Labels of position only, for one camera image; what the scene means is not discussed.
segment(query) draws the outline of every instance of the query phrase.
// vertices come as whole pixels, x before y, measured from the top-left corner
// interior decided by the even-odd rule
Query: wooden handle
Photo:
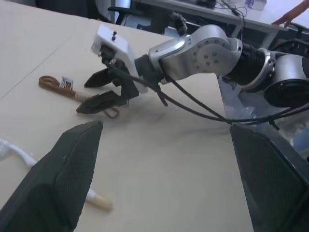
[[[111,210],[112,209],[112,202],[107,199],[106,197],[95,195],[95,197],[91,199],[86,199],[87,202],[92,203],[93,205],[105,209],[105,210]]]

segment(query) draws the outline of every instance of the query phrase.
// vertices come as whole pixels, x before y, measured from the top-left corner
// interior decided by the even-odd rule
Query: person's arm
[[[301,4],[290,10],[276,22],[273,22],[274,25],[280,25],[284,23],[284,27],[286,28],[293,19],[301,15],[307,8],[309,7],[309,0],[303,1]]]

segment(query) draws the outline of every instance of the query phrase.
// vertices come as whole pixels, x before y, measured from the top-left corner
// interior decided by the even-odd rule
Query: table
[[[88,20],[0,1],[0,99]]]
[[[103,68],[90,49],[99,25],[95,20],[81,25],[78,33],[0,100],[0,108],[5,109],[0,111],[0,136],[41,158],[64,131],[93,119],[103,120],[93,188],[113,200],[114,210],[104,213],[86,204],[76,232],[252,232],[227,125],[173,105],[166,108],[152,91],[132,100],[115,120],[104,114],[79,115],[75,112],[78,102],[38,87],[38,78],[48,74],[70,77],[75,90],[87,93],[117,90],[112,85],[83,88],[87,78]],[[129,41],[136,56],[169,39],[109,26]],[[181,84],[224,115],[215,75],[195,75]],[[199,109],[172,85],[162,89]],[[26,172],[15,156],[0,162],[0,207]]]
[[[133,0],[140,3],[159,6],[188,13],[191,15],[199,15],[204,18],[236,25],[232,37],[237,37],[241,30],[239,17],[232,14],[229,9],[209,9],[197,6],[191,3],[178,0]],[[280,0],[268,0],[263,11],[253,10],[247,7],[247,16],[245,17],[246,28],[251,28],[266,33],[262,47],[268,48],[280,30],[286,30],[283,27],[274,26],[272,23],[282,17],[286,12],[298,5],[297,1],[285,1],[284,4]],[[246,7],[244,3],[238,4],[237,7]],[[301,15],[294,20],[295,23],[309,27],[309,17]]]

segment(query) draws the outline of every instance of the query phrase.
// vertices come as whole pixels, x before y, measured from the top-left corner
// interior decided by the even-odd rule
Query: small label
[[[60,88],[73,89],[73,80],[62,76],[62,81],[60,83]]]

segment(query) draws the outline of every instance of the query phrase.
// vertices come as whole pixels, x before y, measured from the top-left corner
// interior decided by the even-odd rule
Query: rope
[[[89,98],[92,98],[92,95],[86,94],[86,93],[81,93],[81,92],[76,92],[72,89],[67,89],[67,88],[60,88],[60,82],[52,77],[52,76],[41,76],[39,78],[39,86],[47,89],[49,91],[61,94],[63,96],[66,96],[68,98],[73,98],[76,99],[80,102],[84,102]],[[119,110],[115,109],[115,108],[110,108],[110,110],[115,112],[115,115],[110,115],[107,111],[103,111],[104,114],[109,117],[109,118],[117,118],[119,116]]]

